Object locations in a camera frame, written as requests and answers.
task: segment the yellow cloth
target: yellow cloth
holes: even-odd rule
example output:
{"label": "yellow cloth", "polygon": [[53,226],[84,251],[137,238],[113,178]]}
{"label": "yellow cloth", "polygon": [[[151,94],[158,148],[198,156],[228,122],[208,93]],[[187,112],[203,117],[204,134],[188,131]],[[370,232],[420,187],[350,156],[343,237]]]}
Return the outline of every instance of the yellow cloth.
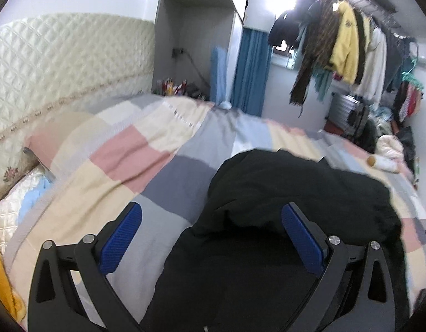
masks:
{"label": "yellow cloth", "polygon": [[334,71],[342,76],[343,81],[353,84],[358,74],[358,24],[353,9],[347,1],[339,3],[338,13],[341,15],[341,24],[330,64],[333,65]]}
{"label": "yellow cloth", "polygon": [[367,16],[364,16],[364,35],[365,35],[365,52],[367,52],[367,49],[369,48],[370,41],[371,41],[370,18]]}
{"label": "yellow cloth", "polygon": [[25,306],[21,297],[11,288],[5,274],[0,253],[0,300],[10,315],[19,323],[25,316]]}

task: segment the green hanger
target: green hanger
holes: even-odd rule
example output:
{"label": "green hanger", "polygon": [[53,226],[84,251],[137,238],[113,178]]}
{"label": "green hanger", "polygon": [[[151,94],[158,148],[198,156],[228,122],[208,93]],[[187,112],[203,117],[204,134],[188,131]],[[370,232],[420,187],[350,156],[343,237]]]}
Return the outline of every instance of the green hanger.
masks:
{"label": "green hanger", "polygon": [[416,64],[418,63],[418,58],[412,60],[413,68],[409,72],[403,72],[402,73],[402,80],[407,81],[413,86],[415,86],[418,90],[422,91],[424,90],[424,85],[419,82],[419,80],[413,75],[413,70],[416,67]]}

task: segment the clothes hanger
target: clothes hanger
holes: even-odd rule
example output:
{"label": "clothes hanger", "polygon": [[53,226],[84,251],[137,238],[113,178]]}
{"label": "clothes hanger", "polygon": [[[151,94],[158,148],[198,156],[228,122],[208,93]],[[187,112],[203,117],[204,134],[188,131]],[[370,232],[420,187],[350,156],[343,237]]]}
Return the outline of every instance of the clothes hanger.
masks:
{"label": "clothes hanger", "polygon": [[409,72],[403,72],[402,73],[402,80],[407,81],[409,84],[412,84],[415,86],[416,89],[422,91],[424,90],[424,85],[413,75],[413,70],[416,68],[416,65],[418,64],[419,59],[419,45],[417,42],[416,44],[416,57],[412,60],[413,67]]}

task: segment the patchwork quilt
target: patchwork quilt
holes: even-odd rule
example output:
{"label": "patchwork quilt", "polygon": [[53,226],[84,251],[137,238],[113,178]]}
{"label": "patchwork quilt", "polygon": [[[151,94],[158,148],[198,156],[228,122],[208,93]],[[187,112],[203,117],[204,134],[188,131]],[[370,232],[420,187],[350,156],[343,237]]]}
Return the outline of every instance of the patchwork quilt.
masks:
{"label": "patchwork quilt", "polygon": [[[426,288],[426,213],[416,192],[402,174],[370,168],[367,154],[347,140],[185,97],[137,96],[95,111],[89,119],[104,122],[105,128],[69,150],[71,157],[63,162],[67,168],[26,214],[6,248],[6,270],[26,303],[45,240],[77,243],[135,201],[142,206],[143,221],[118,269],[107,278],[141,321],[167,255],[203,209],[210,180],[225,160],[253,148],[325,158],[333,168],[367,174],[388,186],[403,223],[411,306]],[[74,281],[89,317],[102,325],[80,277]]]}

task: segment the quilted headboard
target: quilted headboard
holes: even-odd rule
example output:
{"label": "quilted headboard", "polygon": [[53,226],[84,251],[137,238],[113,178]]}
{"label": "quilted headboard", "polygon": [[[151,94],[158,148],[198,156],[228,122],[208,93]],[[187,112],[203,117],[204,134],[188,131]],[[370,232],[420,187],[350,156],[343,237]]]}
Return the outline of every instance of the quilted headboard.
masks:
{"label": "quilted headboard", "polygon": [[36,163],[24,138],[57,113],[150,90],[154,24],[52,14],[0,27],[0,199]]}

